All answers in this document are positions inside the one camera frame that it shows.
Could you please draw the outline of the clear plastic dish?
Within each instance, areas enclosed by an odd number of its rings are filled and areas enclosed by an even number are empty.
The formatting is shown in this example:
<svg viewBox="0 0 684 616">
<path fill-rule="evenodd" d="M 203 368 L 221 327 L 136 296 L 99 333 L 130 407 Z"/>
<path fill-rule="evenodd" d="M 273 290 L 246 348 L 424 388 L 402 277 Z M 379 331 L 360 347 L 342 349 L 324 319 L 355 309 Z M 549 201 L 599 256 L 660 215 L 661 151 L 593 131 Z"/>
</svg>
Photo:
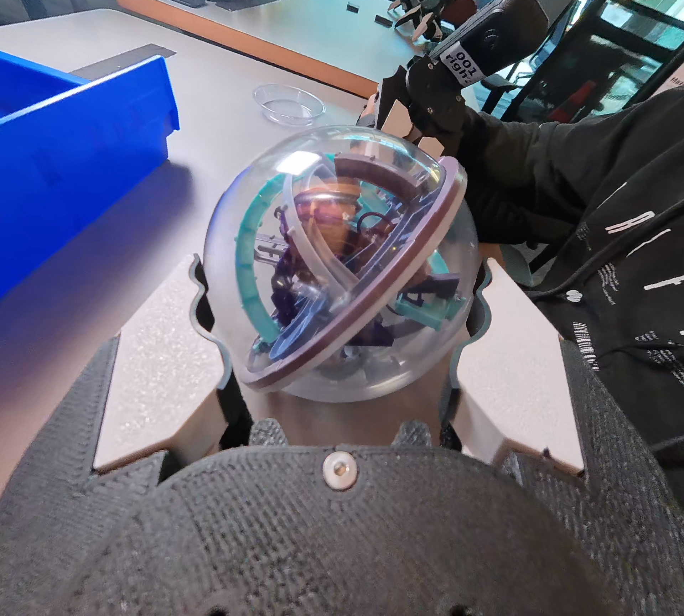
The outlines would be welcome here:
<svg viewBox="0 0 684 616">
<path fill-rule="evenodd" d="M 290 127 L 309 127 L 326 113 L 325 104 L 305 90 L 277 83 L 263 84 L 252 93 L 267 120 Z"/>
</svg>

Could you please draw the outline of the grey desk with wooden edge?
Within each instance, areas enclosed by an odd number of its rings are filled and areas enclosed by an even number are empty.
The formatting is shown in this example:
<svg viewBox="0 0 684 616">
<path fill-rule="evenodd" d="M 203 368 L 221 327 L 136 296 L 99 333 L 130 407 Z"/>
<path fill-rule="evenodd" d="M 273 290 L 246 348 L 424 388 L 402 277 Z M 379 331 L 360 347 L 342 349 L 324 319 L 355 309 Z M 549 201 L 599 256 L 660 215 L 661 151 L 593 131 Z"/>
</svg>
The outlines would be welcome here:
<svg viewBox="0 0 684 616">
<path fill-rule="evenodd" d="M 387 0 L 277 0 L 234 11 L 207 2 L 188 7 L 170 0 L 116 0 L 138 16 L 229 48 L 362 98 L 378 83 L 421 55 L 424 39 L 399 29 Z"/>
</svg>

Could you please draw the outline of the clear maze ball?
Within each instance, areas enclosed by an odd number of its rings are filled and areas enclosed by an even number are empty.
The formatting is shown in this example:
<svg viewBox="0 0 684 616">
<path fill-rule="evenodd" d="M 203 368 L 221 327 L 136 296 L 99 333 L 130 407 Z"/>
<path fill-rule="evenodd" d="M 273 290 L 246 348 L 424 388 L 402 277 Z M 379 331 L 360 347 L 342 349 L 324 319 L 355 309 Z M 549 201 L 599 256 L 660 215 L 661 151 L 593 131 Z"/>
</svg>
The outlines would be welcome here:
<svg viewBox="0 0 684 616">
<path fill-rule="evenodd" d="M 480 268 L 466 170 L 359 126 L 294 135 L 219 199 L 203 252 L 213 333 L 252 392 L 383 397 L 465 339 Z"/>
</svg>

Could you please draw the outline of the black mesh office chair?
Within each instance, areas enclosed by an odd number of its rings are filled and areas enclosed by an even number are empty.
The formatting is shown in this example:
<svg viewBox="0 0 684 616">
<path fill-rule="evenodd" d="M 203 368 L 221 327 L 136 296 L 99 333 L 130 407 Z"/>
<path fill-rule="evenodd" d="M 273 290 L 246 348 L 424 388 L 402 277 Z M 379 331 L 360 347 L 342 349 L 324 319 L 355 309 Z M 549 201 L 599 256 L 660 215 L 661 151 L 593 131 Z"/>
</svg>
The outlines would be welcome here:
<svg viewBox="0 0 684 616">
<path fill-rule="evenodd" d="M 578 122 L 653 94 L 683 63 L 683 20 L 632 0 L 592 0 L 556 45 L 551 37 L 502 77 L 482 110 L 505 122 Z"/>
</svg>

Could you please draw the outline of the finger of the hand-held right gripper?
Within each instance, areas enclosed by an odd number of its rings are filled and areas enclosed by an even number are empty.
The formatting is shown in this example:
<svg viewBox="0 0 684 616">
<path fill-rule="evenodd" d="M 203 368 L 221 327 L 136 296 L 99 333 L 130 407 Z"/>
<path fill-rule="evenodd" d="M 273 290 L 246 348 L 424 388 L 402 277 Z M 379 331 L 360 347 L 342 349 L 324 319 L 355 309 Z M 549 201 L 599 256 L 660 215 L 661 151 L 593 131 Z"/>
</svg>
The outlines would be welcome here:
<svg viewBox="0 0 684 616">
<path fill-rule="evenodd" d="M 445 158 L 446 67 L 397 67 L 379 82 L 357 125 L 409 142 L 432 159 Z"/>
</svg>

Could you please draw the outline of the person's black printed jacket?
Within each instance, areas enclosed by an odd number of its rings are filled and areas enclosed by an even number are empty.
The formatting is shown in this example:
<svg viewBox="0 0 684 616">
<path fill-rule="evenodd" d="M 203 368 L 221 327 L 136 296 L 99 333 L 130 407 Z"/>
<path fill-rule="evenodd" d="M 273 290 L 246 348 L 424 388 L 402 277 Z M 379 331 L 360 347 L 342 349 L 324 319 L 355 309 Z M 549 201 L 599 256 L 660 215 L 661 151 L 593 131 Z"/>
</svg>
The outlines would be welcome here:
<svg viewBox="0 0 684 616">
<path fill-rule="evenodd" d="M 633 171 L 586 210 L 534 297 L 682 501 L 683 87 L 639 105 Z"/>
</svg>

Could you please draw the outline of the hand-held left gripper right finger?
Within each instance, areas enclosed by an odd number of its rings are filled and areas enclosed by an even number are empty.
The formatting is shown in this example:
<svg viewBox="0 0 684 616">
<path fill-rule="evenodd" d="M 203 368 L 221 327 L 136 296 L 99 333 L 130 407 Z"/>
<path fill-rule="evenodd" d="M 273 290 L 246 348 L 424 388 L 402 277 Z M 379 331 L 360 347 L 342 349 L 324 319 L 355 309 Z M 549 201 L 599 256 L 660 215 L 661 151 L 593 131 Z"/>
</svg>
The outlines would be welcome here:
<svg viewBox="0 0 684 616">
<path fill-rule="evenodd" d="M 468 457 L 499 466 L 509 453 L 585 467 L 561 338 L 494 259 L 471 308 L 471 338 L 451 358 L 449 421 Z"/>
</svg>

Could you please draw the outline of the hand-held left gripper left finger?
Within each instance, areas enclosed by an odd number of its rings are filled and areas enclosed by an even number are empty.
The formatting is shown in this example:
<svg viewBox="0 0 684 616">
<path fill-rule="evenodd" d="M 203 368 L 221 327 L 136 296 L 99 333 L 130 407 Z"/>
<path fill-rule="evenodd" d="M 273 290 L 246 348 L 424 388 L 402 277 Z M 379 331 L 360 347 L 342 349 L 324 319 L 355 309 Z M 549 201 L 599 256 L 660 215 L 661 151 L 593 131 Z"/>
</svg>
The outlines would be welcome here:
<svg viewBox="0 0 684 616">
<path fill-rule="evenodd" d="M 252 418 L 198 256 L 186 256 L 118 334 L 93 466 L 108 473 L 167 451 L 180 466 L 247 444 Z"/>
</svg>

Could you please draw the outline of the blue plastic bin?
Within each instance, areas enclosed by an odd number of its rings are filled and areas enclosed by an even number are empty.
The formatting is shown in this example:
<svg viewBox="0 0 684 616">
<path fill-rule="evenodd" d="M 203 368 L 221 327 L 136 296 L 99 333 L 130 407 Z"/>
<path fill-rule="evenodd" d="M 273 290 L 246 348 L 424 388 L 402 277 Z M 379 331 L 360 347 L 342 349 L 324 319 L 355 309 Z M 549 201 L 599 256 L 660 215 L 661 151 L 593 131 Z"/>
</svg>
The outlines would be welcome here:
<svg viewBox="0 0 684 616">
<path fill-rule="evenodd" d="M 1 296 L 167 160 L 166 60 L 89 81 L 1 53 Z"/>
</svg>

